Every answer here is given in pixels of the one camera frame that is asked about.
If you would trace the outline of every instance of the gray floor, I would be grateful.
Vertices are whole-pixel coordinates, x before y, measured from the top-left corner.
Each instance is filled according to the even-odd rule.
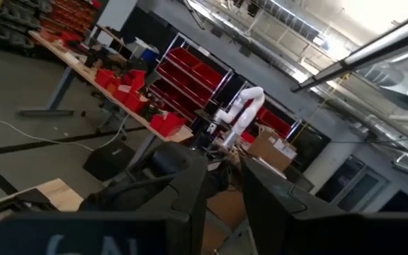
[[[95,133],[105,115],[98,108],[99,100],[91,96],[92,88],[74,80],[62,106],[78,111],[66,118],[21,118],[16,110],[21,106],[44,105],[64,68],[58,64],[0,51],[0,120],[38,137],[59,139]],[[83,118],[79,112],[87,111]],[[140,124],[127,121],[127,127]],[[131,132],[127,144],[137,149],[148,131]],[[80,141],[91,148],[107,142],[111,136]],[[34,142],[9,127],[0,124],[0,147]],[[54,145],[8,154],[0,154],[0,174],[18,190],[61,178],[81,196],[87,196],[102,187],[101,182],[82,169],[90,151],[73,145]]]

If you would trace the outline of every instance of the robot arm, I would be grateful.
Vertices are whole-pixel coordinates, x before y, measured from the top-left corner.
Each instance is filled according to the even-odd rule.
[[[232,104],[229,112],[225,112],[222,109],[218,110],[213,118],[214,123],[210,125],[207,131],[210,134],[214,133],[214,131],[217,129],[217,125],[219,125],[222,121],[225,123],[231,123],[243,109],[245,103],[247,103],[248,100],[253,99],[253,103],[240,115],[239,120],[231,129],[231,133],[222,144],[223,147],[231,147],[237,138],[239,138],[248,125],[253,121],[259,109],[261,109],[262,105],[264,104],[265,96],[263,92],[264,90],[261,87],[242,90]]]

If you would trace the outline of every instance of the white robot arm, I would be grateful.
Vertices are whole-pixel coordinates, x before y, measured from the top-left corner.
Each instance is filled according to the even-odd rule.
[[[218,112],[213,117],[214,123],[210,125],[207,131],[211,134],[217,129],[217,126],[224,121],[225,123],[231,123],[234,118],[243,109],[245,103],[248,100],[253,99],[253,103],[240,115],[239,120],[231,129],[231,133],[223,141],[222,146],[229,148],[231,147],[239,138],[239,136],[245,131],[248,125],[253,121],[254,117],[261,109],[265,101],[264,90],[261,87],[254,87],[250,89],[244,89],[240,91],[240,94],[235,99],[229,112],[225,112],[219,109]]]

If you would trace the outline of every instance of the white cable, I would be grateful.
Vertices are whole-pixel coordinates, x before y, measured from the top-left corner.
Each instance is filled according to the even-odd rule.
[[[112,141],[114,141],[114,139],[116,139],[116,137],[117,137],[117,136],[120,134],[120,132],[122,131],[122,128],[123,128],[123,126],[124,126],[124,124],[125,124],[125,121],[127,120],[128,116],[129,116],[129,115],[127,115],[127,116],[124,118],[124,120],[122,121],[122,124],[120,124],[119,130],[118,130],[118,132],[116,133],[116,135],[115,135],[113,138],[111,138],[111,140],[109,140],[107,143],[105,143],[104,145],[100,146],[99,148],[102,148],[102,147],[105,147],[106,145],[109,145]],[[19,132],[20,134],[22,134],[22,135],[24,135],[24,136],[26,136],[26,137],[29,137],[30,139],[33,139],[33,140],[40,140],[40,141],[44,141],[44,142],[51,142],[51,143],[54,143],[54,144],[57,144],[57,145],[58,145],[58,144],[59,144],[59,145],[60,145],[60,144],[61,144],[61,145],[76,145],[76,146],[83,147],[84,149],[87,149],[87,150],[89,150],[89,151],[91,151],[91,152],[94,151],[92,148],[87,147],[86,145],[80,144],[80,143],[78,143],[78,142],[58,142],[58,141],[53,141],[53,140],[49,140],[49,139],[45,139],[45,138],[41,138],[41,137],[35,137],[35,136],[33,136],[33,135],[26,134],[25,132],[23,132],[23,131],[19,130],[18,128],[14,127],[13,125],[11,125],[11,124],[9,124],[9,123],[7,123],[7,122],[5,122],[5,121],[2,121],[2,120],[0,120],[0,124],[6,125],[6,126],[12,128],[13,130],[15,130],[16,132]]]

